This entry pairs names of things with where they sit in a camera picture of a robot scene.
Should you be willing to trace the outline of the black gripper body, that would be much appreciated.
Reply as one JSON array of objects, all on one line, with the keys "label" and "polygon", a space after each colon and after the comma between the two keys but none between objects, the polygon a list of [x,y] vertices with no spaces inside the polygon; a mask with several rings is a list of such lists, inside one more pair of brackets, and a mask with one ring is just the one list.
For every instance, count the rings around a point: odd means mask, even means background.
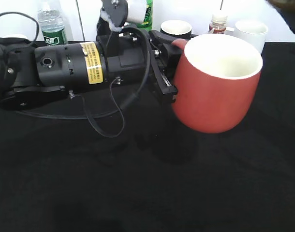
[{"label": "black gripper body", "polygon": [[122,85],[158,85],[161,71],[155,58],[151,33],[143,29],[98,29],[96,45],[102,62],[103,82],[97,87],[109,87],[116,78]]}]

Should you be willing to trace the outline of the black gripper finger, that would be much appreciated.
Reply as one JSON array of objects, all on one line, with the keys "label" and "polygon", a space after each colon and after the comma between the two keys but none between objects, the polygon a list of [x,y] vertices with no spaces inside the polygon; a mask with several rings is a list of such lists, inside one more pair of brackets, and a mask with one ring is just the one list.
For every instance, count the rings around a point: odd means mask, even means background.
[{"label": "black gripper finger", "polygon": [[159,32],[157,30],[149,31],[148,35],[149,35],[149,41],[150,41],[150,46],[152,50],[162,51],[164,50],[164,46],[168,45],[169,50],[181,51],[180,48],[172,45],[173,41],[180,39],[178,37],[170,36],[162,32]]},{"label": "black gripper finger", "polygon": [[160,104],[172,104],[176,101],[178,90],[171,85],[157,64],[152,64],[151,89]]}]

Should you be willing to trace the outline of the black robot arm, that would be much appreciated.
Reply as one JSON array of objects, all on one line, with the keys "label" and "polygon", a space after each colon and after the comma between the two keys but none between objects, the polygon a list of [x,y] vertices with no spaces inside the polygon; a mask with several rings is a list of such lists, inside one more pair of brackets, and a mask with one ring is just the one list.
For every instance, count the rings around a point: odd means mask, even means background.
[{"label": "black robot arm", "polygon": [[173,75],[182,50],[174,37],[126,28],[94,42],[39,46],[22,38],[0,38],[0,108],[23,111],[81,93],[137,85],[121,108],[149,86],[162,103],[177,95]]}]

